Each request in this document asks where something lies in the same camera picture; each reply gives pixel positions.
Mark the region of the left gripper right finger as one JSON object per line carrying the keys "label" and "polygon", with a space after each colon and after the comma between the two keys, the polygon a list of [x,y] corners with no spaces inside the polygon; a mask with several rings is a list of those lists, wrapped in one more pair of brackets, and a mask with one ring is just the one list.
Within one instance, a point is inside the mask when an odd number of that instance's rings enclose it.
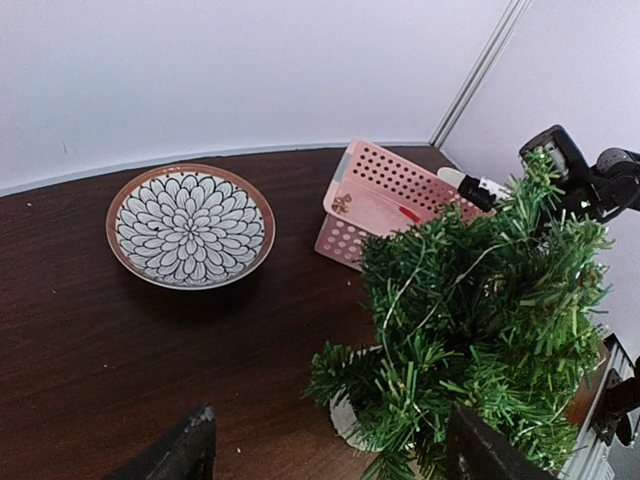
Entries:
{"label": "left gripper right finger", "polygon": [[454,404],[446,437],[446,478],[547,480],[554,476],[527,460],[472,409]]}

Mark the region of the pink plastic basket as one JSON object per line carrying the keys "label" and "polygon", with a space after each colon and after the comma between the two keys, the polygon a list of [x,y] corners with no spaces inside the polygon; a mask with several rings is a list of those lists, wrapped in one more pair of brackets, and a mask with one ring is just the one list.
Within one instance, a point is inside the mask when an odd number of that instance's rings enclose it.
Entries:
{"label": "pink plastic basket", "polygon": [[324,196],[325,218],[315,251],[358,270],[366,238],[389,236],[419,224],[404,216],[400,207],[424,223],[437,218],[450,203],[460,208],[466,222],[485,214],[429,170],[378,145],[353,141]]}

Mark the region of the small green christmas tree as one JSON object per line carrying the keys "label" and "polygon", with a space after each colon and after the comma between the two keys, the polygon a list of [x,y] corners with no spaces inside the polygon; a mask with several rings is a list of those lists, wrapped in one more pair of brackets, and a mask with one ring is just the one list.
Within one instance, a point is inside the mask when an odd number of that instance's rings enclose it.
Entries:
{"label": "small green christmas tree", "polygon": [[534,219],[556,193],[548,161],[525,165],[491,216],[438,218],[366,241],[372,347],[327,343],[307,395],[347,399],[373,461],[367,479],[445,475],[454,404],[475,411],[526,459],[558,473],[577,429],[565,417],[599,361],[591,315],[605,296],[607,230],[573,214]]}

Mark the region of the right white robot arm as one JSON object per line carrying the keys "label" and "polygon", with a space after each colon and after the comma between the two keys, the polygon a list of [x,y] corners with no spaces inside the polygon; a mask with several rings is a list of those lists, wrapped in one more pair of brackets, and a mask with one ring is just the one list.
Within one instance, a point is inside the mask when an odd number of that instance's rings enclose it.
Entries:
{"label": "right white robot arm", "polygon": [[559,125],[537,134],[519,150],[525,165],[548,161],[555,194],[538,207],[538,231],[552,218],[573,214],[606,224],[626,210],[639,210],[639,154],[612,147],[590,166],[567,130]]}

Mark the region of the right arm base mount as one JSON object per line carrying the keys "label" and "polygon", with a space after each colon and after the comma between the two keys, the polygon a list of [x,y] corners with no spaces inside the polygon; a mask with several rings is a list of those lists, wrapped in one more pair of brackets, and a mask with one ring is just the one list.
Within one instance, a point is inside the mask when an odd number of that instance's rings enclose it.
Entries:
{"label": "right arm base mount", "polygon": [[607,446],[617,438],[623,446],[629,447],[636,438],[629,413],[638,408],[639,358],[636,358],[633,375],[626,380],[623,380],[615,369],[609,370],[591,427],[598,439]]}

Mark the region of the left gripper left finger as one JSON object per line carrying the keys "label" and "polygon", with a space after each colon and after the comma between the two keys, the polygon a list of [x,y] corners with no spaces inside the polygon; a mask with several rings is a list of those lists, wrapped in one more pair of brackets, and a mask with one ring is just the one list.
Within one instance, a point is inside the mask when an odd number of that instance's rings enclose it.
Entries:
{"label": "left gripper left finger", "polygon": [[214,409],[208,403],[199,405],[103,479],[213,479],[216,440]]}

